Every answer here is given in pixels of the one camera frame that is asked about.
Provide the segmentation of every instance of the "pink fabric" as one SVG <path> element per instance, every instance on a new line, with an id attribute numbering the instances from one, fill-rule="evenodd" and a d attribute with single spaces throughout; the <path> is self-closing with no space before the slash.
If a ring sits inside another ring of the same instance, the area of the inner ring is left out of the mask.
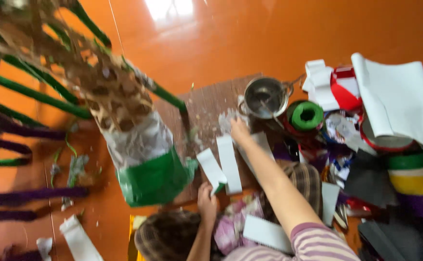
<path id="1" fill-rule="evenodd" d="M 243 199 L 229 205 L 225 216 L 220 219 L 214 234 L 219 250 L 228 255 L 237 247 L 252 247 L 258 244 L 242 236 L 247 215 L 264 218 L 260 199 L 257 194 L 245 196 Z"/>

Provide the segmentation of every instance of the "plaid fabric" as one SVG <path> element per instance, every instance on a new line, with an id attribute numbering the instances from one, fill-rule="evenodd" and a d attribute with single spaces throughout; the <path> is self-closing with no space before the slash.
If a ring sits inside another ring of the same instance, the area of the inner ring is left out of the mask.
<path id="1" fill-rule="evenodd" d="M 185 261 L 198 231 L 200 215 L 186 210 L 154 214 L 145 220 L 134 236 L 137 249 L 147 261 Z M 210 261 L 223 254 L 211 239 Z"/>
<path id="2" fill-rule="evenodd" d="M 320 218 L 323 215 L 323 197 L 322 197 L 322 181 L 318 171 L 309 164 L 300 162 L 290 162 L 285 160 L 276 160 L 276 162 L 284 170 L 284 173 L 289 177 L 292 184 L 298 189 L 303 197 L 313 208 L 314 212 Z M 279 221 L 272 210 L 271 204 L 262 192 L 260 194 L 260 203 L 263 208 L 265 219 L 273 223 L 279 224 Z"/>
<path id="3" fill-rule="evenodd" d="M 321 179 L 311 165 L 278 161 L 289 179 L 307 199 L 315 212 L 322 215 Z M 260 202 L 265 219 L 279 224 L 264 192 Z M 197 235 L 200 215 L 185 210 L 161 212 L 147 218 L 134 236 L 137 249 L 147 261 L 185 261 Z M 211 239 L 210 261 L 223 255 Z"/>

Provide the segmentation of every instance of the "person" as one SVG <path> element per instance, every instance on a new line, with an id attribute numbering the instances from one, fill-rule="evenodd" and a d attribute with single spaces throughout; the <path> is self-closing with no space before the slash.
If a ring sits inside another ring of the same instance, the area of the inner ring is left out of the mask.
<path id="1" fill-rule="evenodd" d="M 153 215 L 137 230 L 135 243 L 148 261 L 359 261 L 359 258 L 334 232 L 327 228 L 314 205 L 307 201 L 308 193 L 292 183 L 279 167 L 251 138 L 246 124 L 232 120 L 231 136 L 243 148 L 265 198 L 289 236 L 294 250 L 290 257 L 266 246 L 242 246 L 226 257 L 216 255 L 212 240 L 217 219 L 216 196 L 210 197 L 211 185 L 204 183 L 198 192 L 199 216 L 190 212 L 171 211 Z M 313 167 L 293 173 L 313 173 Z"/>

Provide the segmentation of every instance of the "wooden board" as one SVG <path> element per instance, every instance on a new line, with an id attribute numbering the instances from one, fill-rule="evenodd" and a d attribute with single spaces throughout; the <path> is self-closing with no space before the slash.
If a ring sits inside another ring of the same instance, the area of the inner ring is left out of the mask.
<path id="1" fill-rule="evenodd" d="M 188 113 L 181 115 L 180 112 L 163 100 L 157 100 L 154 105 L 160 113 L 164 123 L 173 133 L 174 143 L 179 156 L 195 158 L 197 153 L 210 148 L 219 162 L 216 137 L 222 135 L 218 117 L 227 113 L 229 109 L 237 110 L 237 98 L 243 95 L 245 87 L 255 77 L 263 74 L 253 74 L 237 78 L 179 95 L 179 98 L 187 104 Z M 197 139 L 188 141 L 188 133 L 197 130 Z M 257 188 L 258 183 L 252 172 L 234 147 L 239 175 L 243 188 Z M 179 205 L 197 198 L 200 184 L 206 181 L 202 169 L 195 174 L 194 181 L 179 194 L 173 204 Z"/>

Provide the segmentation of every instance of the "reflective floor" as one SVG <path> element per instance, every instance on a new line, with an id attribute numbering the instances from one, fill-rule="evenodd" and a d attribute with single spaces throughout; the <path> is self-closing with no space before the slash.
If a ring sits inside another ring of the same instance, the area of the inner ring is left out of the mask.
<path id="1" fill-rule="evenodd" d="M 397 64 L 423 62 L 423 1 L 292 1 L 292 0 L 80 0 L 90 17 L 110 37 L 115 53 L 174 93 L 239 76 L 263 72 L 280 80 L 295 79 L 308 60 L 349 64 L 360 52 L 368 59 Z M 82 33 L 77 19 L 61 11 Z M 49 86 L 1 64 L 0 75 L 57 95 Z M 301 97 L 297 90 L 295 98 Z M 0 103 L 55 128 L 66 128 L 71 117 L 0 86 Z M 63 142 L 4 135 L 33 148 L 33 164 L 0 168 L 0 192 L 48 186 L 53 153 Z M 59 226 L 84 210 L 87 234 L 106 261 L 127 256 L 129 215 L 146 215 L 156 208 L 129 208 L 118 187 L 105 142 L 91 122 L 70 136 L 78 153 L 90 155 L 87 170 L 103 167 L 100 186 L 91 196 L 61 212 L 60 199 L 51 200 L 51 216 L 32 223 L 0 222 L 0 254 L 6 245 L 35 249 L 39 237 L 54 237 L 53 260 L 71 260 Z M 59 163 L 67 166 L 65 149 Z M 0 157 L 13 157 L 0 151 Z M 66 173 L 56 185 L 66 184 Z M 35 202 L 23 209 L 48 207 Z M 349 240 L 356 244 L 357 238 Z"/>

